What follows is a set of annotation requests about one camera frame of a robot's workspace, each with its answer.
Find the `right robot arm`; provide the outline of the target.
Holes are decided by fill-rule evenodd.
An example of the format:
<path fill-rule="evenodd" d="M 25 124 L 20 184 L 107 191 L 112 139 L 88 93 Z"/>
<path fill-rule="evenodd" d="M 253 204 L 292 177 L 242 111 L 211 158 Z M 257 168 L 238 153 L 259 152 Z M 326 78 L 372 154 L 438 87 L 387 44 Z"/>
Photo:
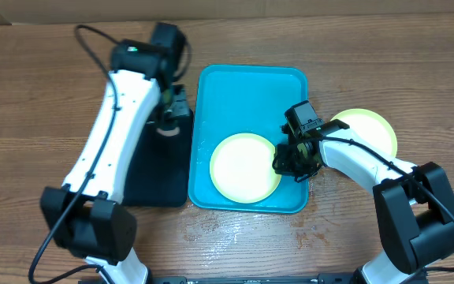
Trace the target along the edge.
<path fill-rule="evenodd" d="M 382 251 L 337 283 L 425 283 L 432 271 L 454 273 L 454 192 L 436 163 L 421 166 L 378 150 L 347 123 L 324 122 L 308 101 L 285 111 L 273 160 L 296 182 L 323 167 L 340 171 L 373 195 Z"/>

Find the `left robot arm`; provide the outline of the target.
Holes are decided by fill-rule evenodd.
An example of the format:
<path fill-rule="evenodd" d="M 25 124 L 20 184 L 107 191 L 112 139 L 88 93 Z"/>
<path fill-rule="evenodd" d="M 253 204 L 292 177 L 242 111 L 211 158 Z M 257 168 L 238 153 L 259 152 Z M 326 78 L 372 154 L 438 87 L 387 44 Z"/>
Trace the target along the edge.
<path fill-rule="evenodd" d="M 134 249 L 131 206 L 186 202 L 194 114 L 180 79 L 191 59 L 173 24 L 157 23 L 146 43 L 116 41 L 101 68 L 106 89 L 84 149 L 61 187 L 43 190 L 46 242 L 81 258 L 104 283 L 152 280 Z"/>

